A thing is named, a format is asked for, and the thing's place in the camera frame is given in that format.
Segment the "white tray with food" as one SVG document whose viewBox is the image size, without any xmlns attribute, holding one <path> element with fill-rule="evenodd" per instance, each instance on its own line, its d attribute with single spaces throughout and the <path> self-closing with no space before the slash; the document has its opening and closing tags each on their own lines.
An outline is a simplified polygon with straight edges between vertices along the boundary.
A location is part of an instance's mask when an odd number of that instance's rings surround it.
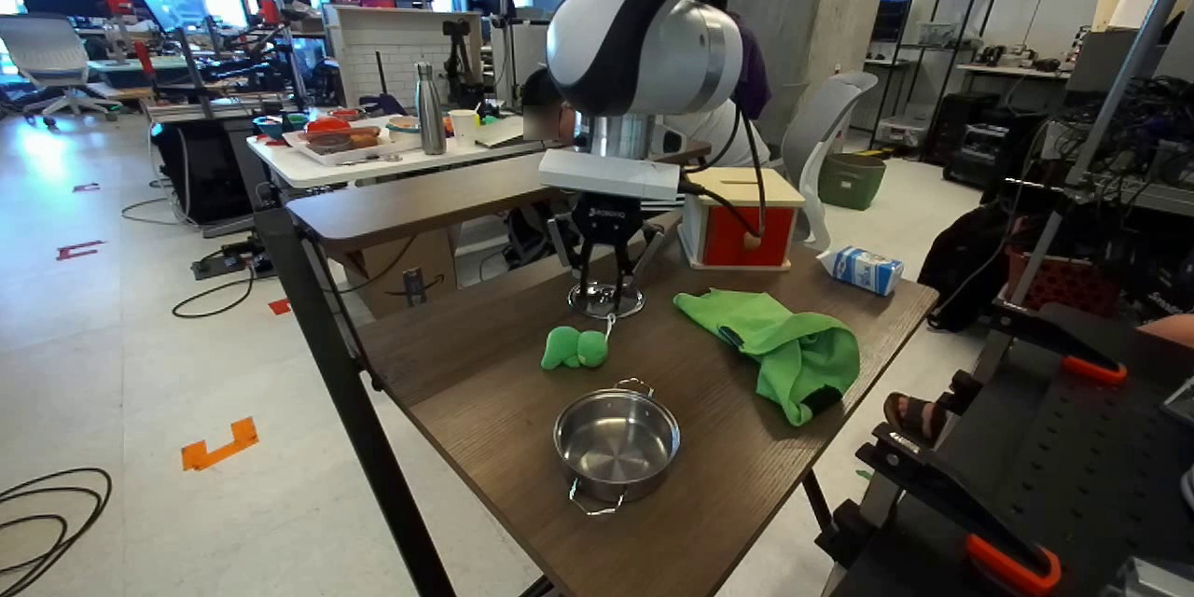
<svg viewBox="0 0 1194 597">
<path fill-rule="evenodd" d="M 331 117 L 313 121 L 315 133 L 283 133 L 283 141 L 298 154 L 321 166 L 350 166 L 367 160 L 396 160 L 405 152 L 421 150 L 418 133 L 394 130 L 388 118 L 340 122 L 332 128 Z"/>
</svg>

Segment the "brown table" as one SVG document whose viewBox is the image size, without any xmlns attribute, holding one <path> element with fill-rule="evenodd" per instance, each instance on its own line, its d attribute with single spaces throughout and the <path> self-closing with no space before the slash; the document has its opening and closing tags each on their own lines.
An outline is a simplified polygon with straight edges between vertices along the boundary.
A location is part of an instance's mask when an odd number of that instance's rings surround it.
<svg viewBox="0 0 1194 597">
<path fill-rule="evenodd" d="M 298 230 L 332 256 L 392 244 L 466 220 L 564 197 L 541 184 L 537 152 L 396 181 L 334 190 L 285 207 Z"/>
</svg>

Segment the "steel pot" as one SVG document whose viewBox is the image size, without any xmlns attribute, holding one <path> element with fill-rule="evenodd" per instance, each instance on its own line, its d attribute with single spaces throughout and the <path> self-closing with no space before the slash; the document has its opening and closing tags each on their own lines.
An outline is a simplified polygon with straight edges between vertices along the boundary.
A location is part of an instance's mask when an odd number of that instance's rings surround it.
<svg viewBox="0 0 1194 597">
<path fill-rule="evenodd" d="M 558 414 L 550 441 L 568 500 L 586 517 L 602 517 L 666 480 L 681 453 L 681 426 L 652 384 L 632 377 L 577 396 Z"/>
</svg>

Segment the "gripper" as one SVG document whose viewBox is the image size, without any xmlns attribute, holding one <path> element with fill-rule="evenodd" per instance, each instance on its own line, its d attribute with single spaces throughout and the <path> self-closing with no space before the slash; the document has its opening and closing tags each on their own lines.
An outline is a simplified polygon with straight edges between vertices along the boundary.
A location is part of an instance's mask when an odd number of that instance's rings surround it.
<svg viewBox="0 0 1194 597">
<path fill-rule="evenodd" d="M 630 239 L 641 230 L 644 250 L 630 256 Z M 616 261 L 615 300 L 627 297 L 630 288 L 638 291 L 638 277 L 654 260 L 667 241 L 663 226 L 644 226 L 644 203 L 623 196 L 579 196 L 570 215 L 548 220 L 550 248 L 568 269 L 576 283 L 570 300 L 586 300 L 590 295 L 591 258 L 593 247 L 614 250 Z"/>
</svg>

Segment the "wooden box with red front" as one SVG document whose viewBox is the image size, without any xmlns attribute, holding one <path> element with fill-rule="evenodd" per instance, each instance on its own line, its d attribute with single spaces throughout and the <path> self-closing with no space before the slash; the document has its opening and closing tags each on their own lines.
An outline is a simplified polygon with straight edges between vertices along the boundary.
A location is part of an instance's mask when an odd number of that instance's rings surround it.
<svg viewBox="0 0 1194 597">
<path fill-rule="evenodd" d="M 679 240 L 696 270 L 784 272 L 805 198 L 777 171 L 713 167 L 687 176 Z"/>
</svg>

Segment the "green bin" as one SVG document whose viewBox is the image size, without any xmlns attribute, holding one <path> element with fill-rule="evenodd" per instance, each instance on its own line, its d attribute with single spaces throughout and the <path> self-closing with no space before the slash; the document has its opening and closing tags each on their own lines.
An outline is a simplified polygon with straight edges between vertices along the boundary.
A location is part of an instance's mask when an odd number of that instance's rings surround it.
<svg viewBox="0 0 1194 597">
<path fill-rule="evenodd" d="M 882 187 L 886 164 L 879 158 L 835 152 L 824 159 L 818 193 L 824 204 L 866 211 Z"/>
</svg>

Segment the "green plush toy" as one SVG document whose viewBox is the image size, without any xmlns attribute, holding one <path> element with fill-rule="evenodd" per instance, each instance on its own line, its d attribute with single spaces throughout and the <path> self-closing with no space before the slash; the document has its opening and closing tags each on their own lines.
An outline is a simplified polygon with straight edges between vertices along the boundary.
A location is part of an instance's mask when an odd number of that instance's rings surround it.
<svg viewBox="0 0 1194 597">
<path fill-rule="evenodd" d="M 608 359 L 609 350 L 608 332 L 555 326 L 546 337 L 540 367 L 542 370 L 599 368 Z"/>
</svg>

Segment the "monitor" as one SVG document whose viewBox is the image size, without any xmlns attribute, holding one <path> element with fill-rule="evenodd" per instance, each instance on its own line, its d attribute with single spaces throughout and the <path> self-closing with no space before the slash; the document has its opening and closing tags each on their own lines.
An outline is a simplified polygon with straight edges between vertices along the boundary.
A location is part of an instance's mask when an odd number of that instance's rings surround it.
<svg viewBox="0 0 1194 597">
<path fill-rule="evenodd" d="M 911 0 L 880 0 L 878 18 L 870 27 L 870 43 L 898 44 L 910 10 Z"/>
</svg>

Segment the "white brick panel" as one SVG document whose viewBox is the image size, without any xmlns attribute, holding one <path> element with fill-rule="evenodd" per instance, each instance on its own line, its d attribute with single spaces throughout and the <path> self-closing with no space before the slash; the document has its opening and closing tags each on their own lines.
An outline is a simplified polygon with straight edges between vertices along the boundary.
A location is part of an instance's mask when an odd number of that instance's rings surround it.
<svg viewBox="0 0 1194 597">
<path fill-rule="evenodd" d="M 416 64 L 432 64 L 441 100 L 451 109 L 451 86 L 445 62 L 451 56 L 451 38 L 443 33 L 445 21 L 466 21 L 466 56 L 474 75 L 481 73 L 484 44 L 482 17 L 478 13 L 435 13 L 410 7 L 359 7 L 324 5 L 326 45 L 340 68 L 341 100 L 356 105 L 361 97 L 388 90 L 406 109 L 416 104 Z"/>
</svg>

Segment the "black backpack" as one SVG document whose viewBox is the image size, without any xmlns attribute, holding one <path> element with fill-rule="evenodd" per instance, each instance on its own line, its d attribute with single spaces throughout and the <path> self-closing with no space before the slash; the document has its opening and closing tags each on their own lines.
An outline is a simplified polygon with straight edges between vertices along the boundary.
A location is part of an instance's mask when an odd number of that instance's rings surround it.
<svg viewBox="0 0 1194 597">
<path fill-rule="evenodd" d="M 970 330 L 993 304 L 1009 277 L 1007 224 L 1007 210 L 993 201 L 961 215 L 934 240 L 917 278 L 938 293 L 928 315 L 931 330 Z"/>
</svg>

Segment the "steel pot lid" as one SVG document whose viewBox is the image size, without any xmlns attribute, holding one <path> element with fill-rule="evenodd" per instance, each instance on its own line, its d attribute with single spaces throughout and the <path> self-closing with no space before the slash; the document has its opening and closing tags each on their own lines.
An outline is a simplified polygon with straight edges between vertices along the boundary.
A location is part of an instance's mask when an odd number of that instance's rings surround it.
<svg viewBox="0 0 1194 597">
<path fill-rule="evenodd" d="M 567 302 L 570 309 L 581 315 L 608 320 L 627 318 L 644 309 L 646 298 L 636 287 L 587 282 L 572 287 Z"/>
</svg>

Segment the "cardboard box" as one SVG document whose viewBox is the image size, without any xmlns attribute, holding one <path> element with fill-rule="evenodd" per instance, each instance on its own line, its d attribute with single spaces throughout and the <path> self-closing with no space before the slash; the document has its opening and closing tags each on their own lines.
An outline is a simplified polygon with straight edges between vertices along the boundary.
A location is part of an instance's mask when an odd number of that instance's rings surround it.
<svg viewBox="0 0 1194 597">
<path fill-rule="evenodd" d="M 353 294 L 375 318 L 389 316 L 457 290 L 455 248 L 445 229 L 353 250 L 341 258 Z"/>
</svg>

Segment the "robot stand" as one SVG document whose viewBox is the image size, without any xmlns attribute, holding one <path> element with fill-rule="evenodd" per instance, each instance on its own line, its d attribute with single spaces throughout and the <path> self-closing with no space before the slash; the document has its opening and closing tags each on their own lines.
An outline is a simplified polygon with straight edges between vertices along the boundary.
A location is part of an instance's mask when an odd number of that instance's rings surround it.
<svg viewBox="0 0 1194 597">
<path fill-rule="evenodd" d="M 1061 304 L 1040 313 L 1122 363 L 1125 383 L 1063 373 L 1060 355 L 1002 333 L 952 380 L 961 414 L 927 448 L 1053 550 L 1052 597 L 1194 597 L 1194 349 Z M 1015 597 L 970 564 L 964 529 L 867 466 L 862 501 L 820 517 L 835 564 L 823 597 Z"/>
</svg>

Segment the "grey office chair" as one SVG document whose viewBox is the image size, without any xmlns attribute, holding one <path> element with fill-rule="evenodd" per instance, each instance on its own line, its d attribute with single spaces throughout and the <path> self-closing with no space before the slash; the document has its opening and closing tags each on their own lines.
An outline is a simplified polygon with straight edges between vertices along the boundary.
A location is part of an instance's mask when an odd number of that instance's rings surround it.
<svg viewBox="0 0 1194 597">
<path fill-rule="evenodd" d="M 848 128 L 849 117 L 861 97 L 875 86 L 878 76 L 863 70 L 829 78 L 810 103 L 800 107 L 780 144 L 784 176 L 804 197 L 794 240 L 820 256 L 827 253 L 831 244 L 825 207 L 818 193 L 824 159 L 833 146 L 833 139 Z"/>
</svg>

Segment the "white office chair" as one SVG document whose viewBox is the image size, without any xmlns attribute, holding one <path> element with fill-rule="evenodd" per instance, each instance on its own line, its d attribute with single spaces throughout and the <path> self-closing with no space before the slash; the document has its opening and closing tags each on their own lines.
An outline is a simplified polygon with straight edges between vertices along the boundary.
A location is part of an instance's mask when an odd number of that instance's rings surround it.
<svg viewBox="0 0 1194 597">
<path fill-rule="evenodd" d="M 51 99 L 21 105 L 21 115 L 31 124 L 42 122 L 55 130 L 55 113 L 63 111 L 74 117 L 93 112 L 107 121 L 118 118 L 123 104 L 90 91 L 90 56 L 64 16 L 0 16 L 0 41 L 21 76 L 38 90 L 57 91 Z"/>
</svg>

